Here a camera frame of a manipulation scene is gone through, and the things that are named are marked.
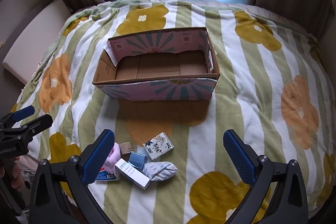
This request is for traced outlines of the left hand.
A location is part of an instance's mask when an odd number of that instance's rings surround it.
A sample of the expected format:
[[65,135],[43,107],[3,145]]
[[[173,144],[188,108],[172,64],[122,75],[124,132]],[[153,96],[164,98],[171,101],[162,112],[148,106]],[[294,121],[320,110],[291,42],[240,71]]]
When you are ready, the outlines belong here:
[[11,186],[16,189],[17,191],[21,192],[22,189],[25,186],[24,178],[21,174],[21,170],[19,168],[19,165],[17,164],[17,161],[20,159],[20,156],[17,156],[14,158],[14,166],[11,171]]

